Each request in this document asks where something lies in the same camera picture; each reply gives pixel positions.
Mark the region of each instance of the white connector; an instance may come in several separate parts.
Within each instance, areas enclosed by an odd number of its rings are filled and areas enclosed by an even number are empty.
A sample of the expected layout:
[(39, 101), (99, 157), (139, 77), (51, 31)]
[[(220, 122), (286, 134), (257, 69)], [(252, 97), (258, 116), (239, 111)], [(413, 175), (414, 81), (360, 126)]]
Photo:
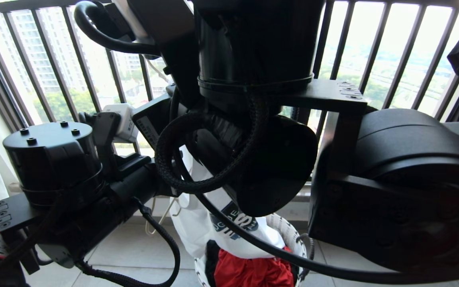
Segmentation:
[(138, 130), (132, 121), (133, 107), (130, 104), (107, 105), (102, 112), (114, 112), (122, 117), (118, 129), (116, 130), (114, 142), (124, 142), (128, 144), (135, 142)]

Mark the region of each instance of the white wire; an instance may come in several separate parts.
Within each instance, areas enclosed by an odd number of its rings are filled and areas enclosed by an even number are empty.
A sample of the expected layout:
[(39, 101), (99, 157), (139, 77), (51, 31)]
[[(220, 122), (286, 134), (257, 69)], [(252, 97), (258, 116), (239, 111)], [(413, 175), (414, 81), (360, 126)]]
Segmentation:
[[(177, 202), (178, 203), (178, 198), (173, 198), (173, 200), (169, 203), (169, 206), (167, 207), (166, 209), (166, 212), (164, 212), (164, 214), (162, 215), (161, 219), (159, 220), (159, 224), (162, 224), (162, 222), (164, 221), (164, 218), (166, 218), (169, 210), (171, 209), (171, 207), (173, 206), (173, 203)], [(171, 216), (178, 216), (178, 214), (180, 214), (180, 211), (182, 211), (182, 207), (180, 206), (180, 204), (178, 204), (179, 206), (179, 210), (178, 210), (178, 213), (177, 214), (172, 214)], [(155, 198), (153, 198), (153, 203), (151, 204), (151, 214), (153, 216), (153, 210), (155, 209)], [(149, 230), (149, 227), (148, 227), (148, 222), (146, 222), (146, 225), (145, 225), (145, 232), (146, 234), (148, 234), (149, 236), (153, 236), (156, 232), (156, 230), (153, 230), (153, 231), (150, 231)]]

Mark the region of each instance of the barcode label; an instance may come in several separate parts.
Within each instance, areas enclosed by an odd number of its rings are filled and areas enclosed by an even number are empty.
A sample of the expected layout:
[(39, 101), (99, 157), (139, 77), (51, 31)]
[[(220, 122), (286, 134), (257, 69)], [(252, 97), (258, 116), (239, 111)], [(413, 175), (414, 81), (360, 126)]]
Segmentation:
[(159, 134), (155, 130), (155, 127), (153, 127), (147, 116), (140, 118), (138, 123), (143, 136), (146, 138), (146, 140), (148, 140), (148, 143), (151, 145), (151, 147), (155, 149), (157, 141), (159, 140)]

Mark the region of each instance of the bolt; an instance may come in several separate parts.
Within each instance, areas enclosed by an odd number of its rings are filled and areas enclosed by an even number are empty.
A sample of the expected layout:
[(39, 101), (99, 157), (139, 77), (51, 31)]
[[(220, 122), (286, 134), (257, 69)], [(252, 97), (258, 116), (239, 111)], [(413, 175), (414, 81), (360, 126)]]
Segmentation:
[(331, 196), (333, 196), (333, 197), (341, 196), (341, 192), (342, 192), (341, 187), (339, 187), (339, 185), (335, 185), (335, 184), (331, 184), (329, 186), (328, 191), (329, 191), (329, 194)]
[(381, 237), (377, 239), (377, 245), (383, 248), (391, 247), (394, 241), (388, 237)]
[(352, 100), (362, 100), (361, 96), (346, 96), (347, 98), (351, 98)]
[(458, 216), (458, 211), (452, 206), (444, 206), (439, 210), (439, 216), (445, 220), (454, 219)]
[(36, 145), (37, 144), (37, 139), (36, 138), (28, 138), (26, 140), (27, 145)]
[(324, 236), (326, 232), (319, 227), (315, 227), (314, 234), (315, 236)]
[(396, 224), (402, 225), (408, 223), (410, 218), (408, 218), (408, 215), (406, 215), (404, 212), (397, 211), (390, 216), (390, 220)]
[(332, 216), (333, 212), (329, 208), (322, 208), (322, 210), (320, 211), (320, 214), (325, 217), (330, 217)]

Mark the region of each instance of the tiled floor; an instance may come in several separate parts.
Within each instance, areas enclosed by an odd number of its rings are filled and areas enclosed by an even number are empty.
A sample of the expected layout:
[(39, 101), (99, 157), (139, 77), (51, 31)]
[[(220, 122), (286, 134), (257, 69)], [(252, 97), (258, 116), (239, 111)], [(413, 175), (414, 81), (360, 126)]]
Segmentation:
[[(174, 287), (200, 286), (193, 271), (193, 259), (185, 251), (175, 229), (166, 226), (180, 247), (181, 264)], [(121, 273), (147, 283), (161, 283), (169, 278), (173, 263), (173, 254), (166, 242), (157, 234), (149, 237), (144, 232), (144, 225), (125, 224), (108, 236), (93, 252), (88, 254), (89, 263), (97, 269)], [(321, 243), (316, 246), (315, 260), (319, 262), (366, 269), (370, 271), (385, 270), (365, 260), (359, 254)], [(86, 276), (78, 269), (65, 269), (56, 264), (43, 267), (39, 272), (27, 276), (31, 287), (114, 287), (109, 281)], [(346, 281), (321, 274), (310, 273), (304, 287), (371, 287), (384, 286)], [(445, 282), (423, 287), (459, 287), (459, 281)]]

